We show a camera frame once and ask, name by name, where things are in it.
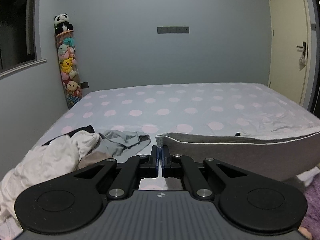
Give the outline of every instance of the ridged surface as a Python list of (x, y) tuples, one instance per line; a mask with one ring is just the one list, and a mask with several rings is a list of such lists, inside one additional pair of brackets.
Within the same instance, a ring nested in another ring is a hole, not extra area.
[(186, 191), (135, 191), (111, 202), (92, 224), (65, 235), (24, 232), (18, 240), (303, 240), (298, 232), (257, 236), (233, 227), (213, 203), (197, 201)]

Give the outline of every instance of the cream door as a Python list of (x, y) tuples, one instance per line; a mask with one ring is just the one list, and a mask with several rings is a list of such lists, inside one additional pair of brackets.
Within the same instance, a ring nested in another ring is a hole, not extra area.
[(269, 86), (300, 104), (307, 67), (299, 65), (302, 49), (297, 46), (303, 46), (303, 42), (308, 46), (305, 2), (304, 0), (269, 0), (269, 2), (272, 31)]

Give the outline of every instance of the circular pad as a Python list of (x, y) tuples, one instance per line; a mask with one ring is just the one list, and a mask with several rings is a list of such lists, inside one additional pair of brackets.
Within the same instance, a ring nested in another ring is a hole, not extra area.
[(271, 179), (236, 182), (237, 179), (219, 198), (219, 208), (231, 222), (263, 234), (299, 227), (307, 211), (307, 201), (299, 190)]
[(37, 200), (38, 205), (47, 211), (63, 211), (73, 205), (75, 196), (64, 190), (43, 193)]
[(252, 206), (267, 210), (278, 208), (284, 202), (281, 193), (269, 188), (254, 189), (248, 193), (247, 199)]
[(101, 209), (102, 198), (93, 184), (68, 177), (34, 185), (15, 202), (15, 212), (24, 230), (50, 235), (89, 224)]

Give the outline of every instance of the purple fluffy blanket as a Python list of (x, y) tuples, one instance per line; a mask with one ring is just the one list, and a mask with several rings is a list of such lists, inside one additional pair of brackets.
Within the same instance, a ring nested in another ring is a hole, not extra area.
[(301, 226), (308, 229), (313, 240), (320, 240), (320, 174), (316, 175), (304, 193), (308, 210)]

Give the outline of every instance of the polka dot bed sheet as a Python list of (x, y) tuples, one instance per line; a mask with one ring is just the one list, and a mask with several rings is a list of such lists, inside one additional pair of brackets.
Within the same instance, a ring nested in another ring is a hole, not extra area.
[[(168, 84), (95, 91), (66, 112), (38, 141), (41, 145), (61, 134), (92, 125), (107, 129), (143, 131), (151, 143), (139, 154), (150, 154), (156, 134), (270, 139), (296, 131), (320, 130), (320, 120), (272, 89), (253, 83)], [(125, 162), (130, 156), (118, 156)], [(165, 181), (150, 189), (165, 188)]]

